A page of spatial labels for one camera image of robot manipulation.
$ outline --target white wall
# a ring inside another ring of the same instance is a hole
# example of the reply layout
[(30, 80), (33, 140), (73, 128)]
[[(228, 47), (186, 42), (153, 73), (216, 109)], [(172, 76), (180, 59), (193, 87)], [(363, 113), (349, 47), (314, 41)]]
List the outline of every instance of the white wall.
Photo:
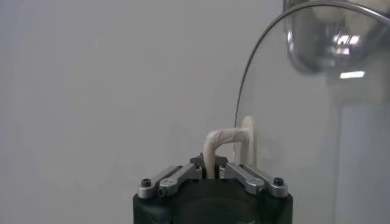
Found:
[(246, 60), (281, 5), (1, 1), (0, 223), (132, 223), (143, 177), (233, 125)]

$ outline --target transparent cover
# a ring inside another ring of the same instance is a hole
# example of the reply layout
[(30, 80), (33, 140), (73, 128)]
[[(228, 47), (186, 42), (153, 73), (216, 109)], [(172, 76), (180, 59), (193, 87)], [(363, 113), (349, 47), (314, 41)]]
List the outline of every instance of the transparent cover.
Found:
[(281, 17), (244, 76), (236, 126), (253, 116), (257, 166), (287, 182), (294, 223), (390, 220), (390, 23), (357, 8)]

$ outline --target metal rim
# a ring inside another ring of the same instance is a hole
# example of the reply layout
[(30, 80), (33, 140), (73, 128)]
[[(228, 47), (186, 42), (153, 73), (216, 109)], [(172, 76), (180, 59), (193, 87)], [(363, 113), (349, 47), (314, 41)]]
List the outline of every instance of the metal rim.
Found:
[(347, 10), (351, 10), (351, 11), (354, 11), (354, 12), (358, 12), (358, 13), (364, 14), (364, 15), (366, 15), (368, 17), (376, 19), (376, 20), (378, 20), (378, 21), (380, 21), (380, 22), (390, 26), (390, 18), (385, 17), (381, 13), (378, 13), (377, 11), (372, 10), (370, 8), (367, 8), (367, 7), (363, 6), (363, 5), (359, 5), (359, 4), (351, 3), (351, 2), (344, 2), (344, 1), (314, 1), (314, 2), (305, 2), (305, 3), (301, 3), (301, 4), (298, 4), (298, 5), (295, 5), (294, 7), (291, 7), (290, 9), (284, 11), (281, 15), (276, 17), (276, 19), (274, 19), (273, 22), (270, 23), (270, 25), (267, 26), (265, 31), (260, 35), (259, 39), (257, 40), (257, 42), (255, 44), (255, 47), (253, 48), (252, 52), (250, 53), (249, 59), (248, 59), (248, 61), (246, 63), (246, 67), (245, 67), (245, 71), (244, 71), (243, 77), (241, 79), (241, 84), (240, 84), (240, 87), (239, 87), (238, 99), (237, 99), (237, 104), (236, 104), (236, 114), (235, 114), (235, 120), (234, 120), (234, 126), (235, 127), (237, 126), (237, 115), (238, 115), (239, 100), (241, 98), (241, 93), (243, 91), (245, 78), (246, 78), (247, 72), (249, 70), (249, 66), (250, 66), (250, 64), (251, 64), (251, 62), (253, 60), (253, 57), (254, 57), (254, 55), (255, 55), (255, 53), (256, 53), (260, 43), (263, 41), (264, 37), (268, 34), (268, 32), (279, 21), (284, 19), (286, 16), (288, 16), (288, 15), (290, 15), (290, 14), (296, 12), (296, 11), (299, 11), (301, 9), (306, 9), (306, 8), (316, 7), (316, 6), (330, 6), (330, 7), (344, 8), (344, 9), (347, 9)]

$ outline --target metal clamp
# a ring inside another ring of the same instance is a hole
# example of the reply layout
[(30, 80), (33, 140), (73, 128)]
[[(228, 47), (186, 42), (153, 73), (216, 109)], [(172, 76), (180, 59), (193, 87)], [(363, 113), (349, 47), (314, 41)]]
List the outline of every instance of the metal clamp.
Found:
[(249, 172), (235, 163), (227, 163), (223, 177), (226, 179), (237, 179), (245, 186), (245, 190), (250, 194), (259, 194), (264, 187), (264, 181), (254, 177)]
[(188, 179), (202, 179), (202, 168), (189, 163), (172, 176), (162, 179), (158, 188), (158, 195), (168, 197), (176, 194), (179, 186)]
[(241, 165), (251, 175), (261, 178), (268, 192), (275, 197), (286, 197), (288, 195), (287, 184), (280, 177), (272, 177), (254, 166)]
[(157, 186), (159, 182), (166, 178), (171, 176), (172, 174), (176, 173), (178, 170), (180, 170), (180, 167), (178, 166), (170, 166), (167, 169), (163, 170), (159, 174), (157, 174), (152, 179), (143, 179), (141, 184), (138, 186), (138, 197), (140, 198), (152, 198), (156, 194)]

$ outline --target black screw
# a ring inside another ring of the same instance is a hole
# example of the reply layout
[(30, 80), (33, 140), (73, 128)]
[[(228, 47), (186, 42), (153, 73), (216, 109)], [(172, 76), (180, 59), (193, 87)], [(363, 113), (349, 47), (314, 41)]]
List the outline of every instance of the black screw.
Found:
[(142, 187), (150, 187), (151, 185), (152, 185), (151, 179), (146, 178), (141, 181)]
[(274, 178), (274, 185), (283, 186), (283, 185), (285, 185), (285, 181), (280, 177), (275, 177)]

